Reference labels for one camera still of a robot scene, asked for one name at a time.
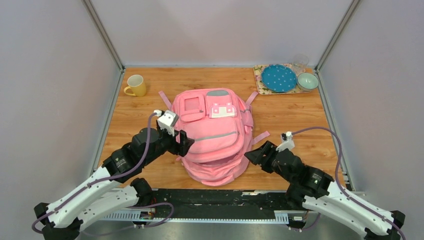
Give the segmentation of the clear drinking glass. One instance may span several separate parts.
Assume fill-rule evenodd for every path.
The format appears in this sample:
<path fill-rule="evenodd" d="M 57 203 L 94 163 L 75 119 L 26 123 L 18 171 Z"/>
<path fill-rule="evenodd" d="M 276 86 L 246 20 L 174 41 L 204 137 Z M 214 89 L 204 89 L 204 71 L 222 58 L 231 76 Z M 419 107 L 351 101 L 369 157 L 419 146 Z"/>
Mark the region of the clear drinking glass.
<path fill-rule="evenodd" d="M 303 72 L 309 63 L 309 58 L 304 54 L 297 54 L 292 59 L 292 66 L 296 72 Z"/>

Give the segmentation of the pale green bowl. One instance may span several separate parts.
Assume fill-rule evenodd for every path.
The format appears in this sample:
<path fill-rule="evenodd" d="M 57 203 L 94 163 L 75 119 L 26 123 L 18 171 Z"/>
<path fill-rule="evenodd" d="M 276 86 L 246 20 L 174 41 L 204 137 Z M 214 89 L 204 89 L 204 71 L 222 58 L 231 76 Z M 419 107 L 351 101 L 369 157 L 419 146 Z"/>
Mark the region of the pale green bowl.
<path fill-rule="evenodd" d="M 311 92 L 319 86 L 318 78 L 311 73 L 301 73 L 297 76 L 297 86 L 304 92 Z"/>

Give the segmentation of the blue polka dot plate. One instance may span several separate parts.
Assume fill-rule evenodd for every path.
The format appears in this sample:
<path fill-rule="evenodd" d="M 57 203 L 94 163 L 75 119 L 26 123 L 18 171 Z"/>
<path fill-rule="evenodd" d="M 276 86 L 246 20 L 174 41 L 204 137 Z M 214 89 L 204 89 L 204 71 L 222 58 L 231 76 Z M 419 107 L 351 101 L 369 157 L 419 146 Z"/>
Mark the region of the blue polka dot plate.
<path fill-rule="evenodd" d="M 264 86 L 277 93 L 287 93 L 297 85 L 295 72 L 291 68 L 281 64 L 265 67 L 260 76 Z"/>

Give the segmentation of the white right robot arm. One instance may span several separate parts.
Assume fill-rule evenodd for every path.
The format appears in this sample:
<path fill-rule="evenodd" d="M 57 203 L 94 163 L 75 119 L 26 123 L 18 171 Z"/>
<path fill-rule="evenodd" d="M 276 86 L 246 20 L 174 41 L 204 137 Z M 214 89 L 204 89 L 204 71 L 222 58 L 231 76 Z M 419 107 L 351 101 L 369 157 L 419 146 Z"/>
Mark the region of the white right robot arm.
<path fill-rule="evenodd" d="M 339 187 L 324 171 L 306 165 L 292 153 L 293 140 L 280 145 L 266 141 L 246 152 L 245 157 L 267 173 L 276 173 L 289 182 L 285 203 L 293 210 L 300 207 L 325 215 L 349 227 L 365 240 L 401 240 L 400 228 L 405 215 L 397 210 L 377 207 Z"/>

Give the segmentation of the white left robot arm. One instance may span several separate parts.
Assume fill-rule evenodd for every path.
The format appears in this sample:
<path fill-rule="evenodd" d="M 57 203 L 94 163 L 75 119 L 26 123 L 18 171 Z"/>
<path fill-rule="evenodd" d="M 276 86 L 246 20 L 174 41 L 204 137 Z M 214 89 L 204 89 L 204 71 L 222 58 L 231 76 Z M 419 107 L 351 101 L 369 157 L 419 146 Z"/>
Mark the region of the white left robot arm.
<path fill-rule="evenodd" d="M 36 205 L 33 231 L 46 240 L 74 240 L 93 222 L 114 211 L 149 207 L 153 190 L 144 178 L 135 178 L 112 196 L 103 195 L 140 174 L 146 165 L 166 152 L 184 157 L 194 143 L 184 130 L 169 134 L 165 129 L 142 129 L 68 195 L 52 203 Z"/>

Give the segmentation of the floral placemat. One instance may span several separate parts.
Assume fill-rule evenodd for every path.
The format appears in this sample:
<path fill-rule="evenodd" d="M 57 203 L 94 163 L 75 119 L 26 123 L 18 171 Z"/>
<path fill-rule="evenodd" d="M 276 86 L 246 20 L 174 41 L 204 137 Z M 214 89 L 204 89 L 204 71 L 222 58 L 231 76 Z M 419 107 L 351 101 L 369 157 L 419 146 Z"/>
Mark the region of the floral placemat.
<path fill-rule="evenodd" d="M 261 73 L 264 70 L 265 67 L 268 67 L 270 65 L 283 65 L 286 67 L 291 68 L 294 73 L 296 74 L 296 77 L 298 77 L 299 74 L 302 73 L 310 73 L 313 74 L 313 70 L 309 67 L 306 67 L 304 71 L 302 72 L 297 72 L 294 70 L 292 64 L 290 63 L 281 63 L 281 64 L 259 64 L 259 65 L 255 65 L 253 67 L 253 73 L 254 73 L 254 77 L 255 77 L 255 83 L 256 83 L 256 87 L 257 87 L 257 91 L 259 92 L 259 94 L 261 95 L 283 95 L 283 94 L 303 94 L 303 93 L 309 93 L 306 91 L 301 90 L 297 83 L 296 83 L 296 87 L 288 92 L 274 92 L 270 89 L 268 89 L 267 87 L 265 87 L 265 85 L 262 82 L 262 77 L 261 77 Z"/>

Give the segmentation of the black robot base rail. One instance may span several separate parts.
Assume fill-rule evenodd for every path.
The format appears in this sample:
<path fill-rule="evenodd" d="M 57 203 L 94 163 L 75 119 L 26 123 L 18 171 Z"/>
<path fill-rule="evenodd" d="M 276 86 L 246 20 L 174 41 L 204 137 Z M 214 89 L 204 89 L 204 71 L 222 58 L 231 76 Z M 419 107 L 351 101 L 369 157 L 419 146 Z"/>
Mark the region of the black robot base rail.
<path fill-rule="evenodd" d="M 271 220 L 276 213 L 287 213 L 289 220 L 305 221 L 313 211 L 288 203 L 284 190 L 216 190 L 165 189 L 153 190 L 136 207 L 154 205 L 154 217 L 174 219 Z"/>

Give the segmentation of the yellow mug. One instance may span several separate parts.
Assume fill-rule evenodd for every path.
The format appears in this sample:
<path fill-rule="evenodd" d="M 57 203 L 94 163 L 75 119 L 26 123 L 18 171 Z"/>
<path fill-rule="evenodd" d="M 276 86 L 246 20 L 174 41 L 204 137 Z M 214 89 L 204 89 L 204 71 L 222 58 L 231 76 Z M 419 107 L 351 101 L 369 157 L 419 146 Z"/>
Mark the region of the yellow mug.
<path fill-rule="evenodd" d="M 123 92 L 128 96 L 143 97 L 147 92 L 144 78 L 139 74 L 134 74 L 127 79 L 127 86 Z"/>

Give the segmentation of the pink student backpack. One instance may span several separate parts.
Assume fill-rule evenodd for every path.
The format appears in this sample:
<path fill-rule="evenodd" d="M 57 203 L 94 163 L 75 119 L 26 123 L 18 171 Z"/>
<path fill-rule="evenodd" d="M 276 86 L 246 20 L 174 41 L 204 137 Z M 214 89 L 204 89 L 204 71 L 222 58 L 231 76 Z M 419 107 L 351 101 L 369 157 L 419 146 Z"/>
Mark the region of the pink student backpack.
<path fill-rule="evenodd" d="M 253 136 L 256 91 L 247 100 L 228 88 L 186 90 L 173 101 L 163 91 L 158 94 L 178 115 L 176 130 L 194 140 L 178 160 L 188 175 L 203 185 L 217 187 L 234 181 L 250 163 L 244 154 L 270 135 L 265 131 Z"/>

